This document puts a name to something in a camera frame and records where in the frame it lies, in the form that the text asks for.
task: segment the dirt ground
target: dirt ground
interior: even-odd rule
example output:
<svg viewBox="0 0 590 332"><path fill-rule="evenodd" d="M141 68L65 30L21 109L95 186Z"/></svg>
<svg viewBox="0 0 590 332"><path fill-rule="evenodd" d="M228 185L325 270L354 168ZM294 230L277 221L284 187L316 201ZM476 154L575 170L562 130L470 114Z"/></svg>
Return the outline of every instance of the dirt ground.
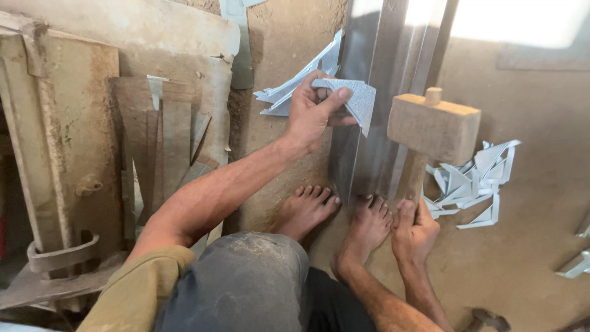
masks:
<svg viewBox="0 0 590 332"><path fill-rule="evenodd" d="M217 0L177 0L219 14ZM248 9L255 86L230 94L231 159L281 135L287 119L260 115L268 107L252 92L276 87L307 64L344 24L343 0L268 0ZM451 322L462 330L472 307L505 315L514 331L554 331L590 313L590 277L568 280L553 272L587 248L573 235L588 208L590 108L584 92L588 73L498 71L497 43L451 40L438 85L444 99L483 110L480 139L517 147L513 175L501 190L500 221L493 227L458 230L486 203L443 216L428 260L433 286ZM250 198L224 232L263 231L299 186L327 185L331 130L320 151L308 155ZM350 222L342 209L314 230L306 246L313 266L326 271ZM404 296L395 259L386 242L368 262L389 289Z"/></svg>

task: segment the olive green shirt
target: olive green shirt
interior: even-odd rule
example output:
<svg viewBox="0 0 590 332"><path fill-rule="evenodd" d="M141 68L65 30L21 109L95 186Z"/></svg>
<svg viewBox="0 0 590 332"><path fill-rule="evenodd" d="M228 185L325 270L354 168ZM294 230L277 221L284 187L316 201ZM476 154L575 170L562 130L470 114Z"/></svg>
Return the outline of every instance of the olive green shirt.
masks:
<svg viewBox="0 0 590 332"><path fill-rule="evenodd" d="M195 255L159 248L126 263L109 279L78 331L152 331L156 314Z"/></svg>

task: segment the bare foot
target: bare foot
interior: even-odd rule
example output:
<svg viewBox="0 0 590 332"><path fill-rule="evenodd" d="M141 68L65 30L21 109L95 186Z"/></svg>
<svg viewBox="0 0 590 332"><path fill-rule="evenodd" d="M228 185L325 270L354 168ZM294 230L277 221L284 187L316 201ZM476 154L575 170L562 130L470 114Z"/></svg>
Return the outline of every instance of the bare foot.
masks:
<svg viewBox="0 0 590 332"><path fill-rule="evenodd" d="M286 235L299 242L340 206L340 199L319 185L300 187L287 198L268 232Z"/></svg>
<svg viewBox="0 0 590 332"><path fill-rule="evenodd" d="M381 197L373 198L369 195L360 199L346 239L334 254L330 264L336 278L342 281L340 275L346 265L365 264L369 254L389 234L392 216Z"/></svg>

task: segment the mallet handle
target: mallet handle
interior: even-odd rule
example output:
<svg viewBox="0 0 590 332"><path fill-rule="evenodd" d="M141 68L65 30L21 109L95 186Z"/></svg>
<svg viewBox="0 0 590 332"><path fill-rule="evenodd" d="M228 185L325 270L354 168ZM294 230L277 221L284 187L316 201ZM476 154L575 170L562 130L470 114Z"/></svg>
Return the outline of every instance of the mallet handle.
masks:
<svg viewBox="0 0 590 332"><path fill-rule="evenodd" d="M422 183L424 182L427 162L427 155L408 149L404 169L399 179L396 196L414 201L416 207L418 207L420 193L422 192Z"/></svg>

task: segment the man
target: man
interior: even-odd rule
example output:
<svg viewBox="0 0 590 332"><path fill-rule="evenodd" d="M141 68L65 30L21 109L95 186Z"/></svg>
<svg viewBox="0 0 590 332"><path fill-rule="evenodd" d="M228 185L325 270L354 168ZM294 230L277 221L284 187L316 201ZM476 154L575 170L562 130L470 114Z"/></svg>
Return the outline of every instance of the man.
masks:
<svg viewBox="0 0 590 332"><path fill-rule="evenodd" d="M439 226L424 202L359 199L332 271L309 268L298 244L340 206L330 189L299 188L269 234L237 233L188 249L290 164L316 151L351 92L315 89L310 73L293 92L289 129L251 155L178 190L150 218L129 258L109 280L80 331L452 331L425 270ZM407 303L365 268L389 233Z"/></svg>

